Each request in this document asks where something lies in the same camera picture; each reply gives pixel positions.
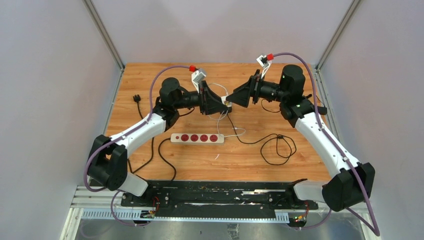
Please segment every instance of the power outlet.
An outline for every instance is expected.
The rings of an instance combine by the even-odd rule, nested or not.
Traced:
[[[203,133],[172,133],[171,143],[187,145],[222,145],[224,144],[223,134],[203,134]]]

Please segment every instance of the wooden tabletop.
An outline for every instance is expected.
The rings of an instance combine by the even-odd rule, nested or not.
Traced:
[[[174,64],[128,63],[126,65],[109,121],[108,136],[119,133],[140,120],[133,95],[141,96],[140,108],[143,116],[149,113],[149,88],[153,78],[159,71]],[[284,65],[272,64],[266,73],[266,80],[278,83]],[[257,63],[197,63],[196,66],[206,71],[205,80],[208,84],[221,84],[230,93],[247,82],[249,76],[259,68]],[[304,67],[302,69],[306,76],[304,94],[307,95],[312,93],[311,80],[306,69]],[[191,83],[191,72],[183,68],[174,68],[164,72],[158,78],[152,92],[153,99],[159,96],[161,82],[168,77],[177,78],[180,85],[188,91],[195,90]],[[210,88],[219,96],[225,95],[225,91],[219,86],[210,85]],[[279,110],[277,102],[264,101],[263,103],[269,110]],[[180,115],[187,112],[187,109],[179,110]],[[246,133],[240,136],[242,141],[255,142],[266,135],[277,133],[293,138],[297,152],[286,164],[275,166],[267,164],[261,157],[260,148],[264,141],[257,144],[242,144],[234,136],[225,138],[224,145],[180,145],[167,141],[163,143],[161,153],[177,169],[177,180],[289,182],[302,178],[313,181],[330,179],[324,163],[312,146],[284,120],[280,113],[267,112],[258,102],[256,105],[250,103],[248,108],[233,104],[232,113],[229,115],[236,127],[246,129]],[[226,136],[234,134],[227,117],[219,122],[219,132]],[[200,114],[198,107],[190,115],[180,117],[171,129],[155,138],[154,158],[137,175],[156,180],[172,178],[173,169],[158,155],[159,143],[169,138],[172,133],[215,134],[217,121]],[[287,156],[290,153],[284,141],[279,141],[278,148],[281,155]],[[271,163],[278,164],[285,161],[276,154],[275,139],[265,145],[263,154]],[[129,157],[132,168],[138,168],[149,160],[150,156],[151,140]]]

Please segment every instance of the black plug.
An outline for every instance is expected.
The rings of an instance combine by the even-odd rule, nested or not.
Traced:
[[[134,100],[134,102],[139,103],[142,100],[142,97],[140,97],[140,95],[134,95],[132,96],[132,99]]]

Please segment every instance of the wooden table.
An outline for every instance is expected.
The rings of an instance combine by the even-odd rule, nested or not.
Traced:
[[[117,93],[113,112],[107,130],[108,136],[121,132],[140,120],[137,104],[133,95],[141,96],[141,113],[145,116],[149,108],[149,88],[155,75],[171,63],[128,63],[126,65],[122,82]],[[259,68],[257,63],[198,63],[197,67],[203,68],[206,81],[225,86],[228,92],[245,83],[250,75]],[[266,73],[266,80],[278,82],[284,64],[274,63]],[[153,99],[159,95],[161,82],[168,77],[175,77],[181,86],[188,91],[194,91],[191,83],[191,72],[183,68],[174,68],[163,73],[153,88]],[[219,96],[225,91],[211,85],[210,88]],[[304,94],[312,93],[311,80],[307,76]],[[270,110],[278,111],[277,102],[264,101],[264,106]],[[179,110],[180,115],[187,109]],[[165,142],[161,147],[162,155],[177,169],[176,180],[210,180],[210,181],[259,181],[283,182],[308,178],[314,181],[328,181],[330,176],[324,163],[316,154],[306,139],[284,120],[280,113],[271,113],[261,108],[260,102],[249,104],[244,108],[233,104],[231,120],[236,127],[246,129],[240,138],[245,142],[254,142],[260,138],[278,133],[292,137],[297,146],[297,153],[290,160],[280,166],[267,164],[260,155],[263,141],[257,144],[242,144],[236,137],[227,137],[224,145],[180,145]],[[219,131],[224,135],[233,135],[234,131],[228,118],[219,122]],[[158,135],[154,141],[154,158],[137,175],[145,179],[166,180],[172,178],[174,171],[158,155],[159,143],[169,138],[172,133],[206,133],[215,134],[217,122],[200,114],[199,108],[188,116],[180,117],[176,124],[167,132]],[[289,148],[284,141],[279,142],[279,151],[282,155],[289,153]],[[271,163],[281,163],[284,159],[276,154],[276,141],[272,140],[263,148],[263,153]],[[149,140],[130,156],[133,169],[145,163],[151,156],[151,141]]]

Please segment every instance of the gray floor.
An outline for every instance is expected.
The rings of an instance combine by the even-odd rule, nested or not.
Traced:
[[[321,219],[319,214],[310,213],[308,225],[318,223]],[[160,221],[144,227],[130,227],[114,220],[92,219],[84,220],[82,225],[83,228],[79,228],[75,238],[77,240],[365,240],[359,220],[350,213],[334,213],[320,227],[300,232],[274,223]],[[81,230],[91,238],[83,237]]]

